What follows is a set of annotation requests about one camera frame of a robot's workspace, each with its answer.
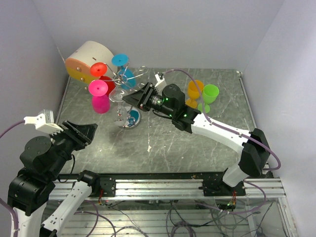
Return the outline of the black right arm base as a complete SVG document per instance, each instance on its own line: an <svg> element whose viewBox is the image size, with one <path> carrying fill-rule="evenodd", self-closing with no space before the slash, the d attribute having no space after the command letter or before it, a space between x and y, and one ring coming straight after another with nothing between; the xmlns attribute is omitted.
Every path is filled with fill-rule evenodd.
<svg viewBox="0 0 316 237"><path fill-rule="evenodd" d="M233 194L237 196L245 196L244 183L239 182L235 187L230 187L225 184L222 180L206 179L203 180L202 185L198 188L202 190L205 197L232 197Z"/></svg>

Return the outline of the orange wine glass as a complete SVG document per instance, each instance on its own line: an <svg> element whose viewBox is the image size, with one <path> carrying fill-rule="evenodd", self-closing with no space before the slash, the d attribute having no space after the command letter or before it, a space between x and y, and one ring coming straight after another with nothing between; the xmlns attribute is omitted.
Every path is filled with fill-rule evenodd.
<svg viewBox="0 0 316 237"><path fill-rule="evenodd" d="M185 102L187 106L193 109L196 109L198 106L197 99L200 97L198 89L200 89L200 91L202 92L204 88L204 84L202 81L196 80L196 83L197 86L193 81L189 82L187 89L187 95L189 98Z"/></svg>

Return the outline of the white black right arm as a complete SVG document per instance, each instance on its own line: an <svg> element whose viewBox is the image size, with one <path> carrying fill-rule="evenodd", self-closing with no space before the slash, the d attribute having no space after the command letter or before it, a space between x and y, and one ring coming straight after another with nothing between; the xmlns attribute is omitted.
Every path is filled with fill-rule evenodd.
<svg viewBox="0 0 316 237"><path fill-rule="evenodd" d="M270 156L269 144L264 132L238 129L210 119L199 110L185 104L185 94L175 85L167 85L162 94L147 83L140 90L123 96L123 101L142 110L164 114L179 130L213 139L233 149L240 155L239 161L229 167L218 182L218 191L229 195L235 186L247 177L259 177Z"/></svg>

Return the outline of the green wine glass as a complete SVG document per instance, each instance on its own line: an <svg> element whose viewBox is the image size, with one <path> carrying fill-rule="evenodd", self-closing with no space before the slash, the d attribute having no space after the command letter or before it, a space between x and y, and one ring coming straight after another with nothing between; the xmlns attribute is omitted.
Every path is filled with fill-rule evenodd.
<svg viewBox="0 0 316 237"><path fill-rule="evenodd" d="M213 84L208 84L204 86L203 90L198 90L201 96L200 103L197 106L197 109L203 113L210 112L210 104L213 103L217 96L219 95L219 88Z"/></svg>

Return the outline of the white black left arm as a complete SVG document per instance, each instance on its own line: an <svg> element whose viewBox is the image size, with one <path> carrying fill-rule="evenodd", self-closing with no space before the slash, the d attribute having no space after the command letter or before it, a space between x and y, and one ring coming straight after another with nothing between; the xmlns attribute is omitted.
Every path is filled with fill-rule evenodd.
<svg viewBox="0 0 316 237"><path fill-rule="evenodd" d="M23 122L34 125L45 135L27 142L20 155L24 167L9 185L7 204L12 221L11 236L58 237L81 203L100 192L100 176L85 170L79 174L61 206L48 220L41 221L60 171L72 159L74 151L83 150L92 143L98 126L69 121L58 126L47 122L43 116L25 117Z"/></svg>

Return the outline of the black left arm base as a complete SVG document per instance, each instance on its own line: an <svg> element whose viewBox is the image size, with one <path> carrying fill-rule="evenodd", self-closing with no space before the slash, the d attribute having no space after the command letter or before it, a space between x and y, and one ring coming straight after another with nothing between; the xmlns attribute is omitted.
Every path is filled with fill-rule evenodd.
<svg viewBox="0 0 316 237"><path fill-rule="evenodd" d="M114 197L116 194L116 181L109 176L101 176L92 184L91 197Z"/></svg>

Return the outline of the clear wine glass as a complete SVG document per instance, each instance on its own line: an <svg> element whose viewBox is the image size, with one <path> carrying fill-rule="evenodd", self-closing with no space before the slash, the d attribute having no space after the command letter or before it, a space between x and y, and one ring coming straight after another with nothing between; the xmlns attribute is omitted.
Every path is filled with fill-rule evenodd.
<svg viewBox="0 0 316 237"><path fill-rule="evenodd" d="M127 120L127 109L123 105L123 97L127 95L127 91L121 88L115 88L109 98L114 102L114 107L111 111L112 120L116 126L124 126Z"/></svg>

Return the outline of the chrome wine glass rack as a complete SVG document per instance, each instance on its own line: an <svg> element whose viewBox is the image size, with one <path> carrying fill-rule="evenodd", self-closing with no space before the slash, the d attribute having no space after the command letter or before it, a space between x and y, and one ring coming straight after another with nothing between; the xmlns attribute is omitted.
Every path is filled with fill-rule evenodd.
<svg viewBox="0 0 316 237"><path fill-rule="evenodd" d="M132 129L136 127L140 120L140 112L123 101L123 97L135 92L136 80L148 72L148 68L142 66L138 69L139 74L134 75L129 69L129 59L115 59L115 66L118 67L118 71L115 73L110 69L109 65L103 63L107 71L111 71L113 78L110 80L115 84L112 92L109 93L109 100L113 103L111 116L114 125L122 129Z"/></svg>

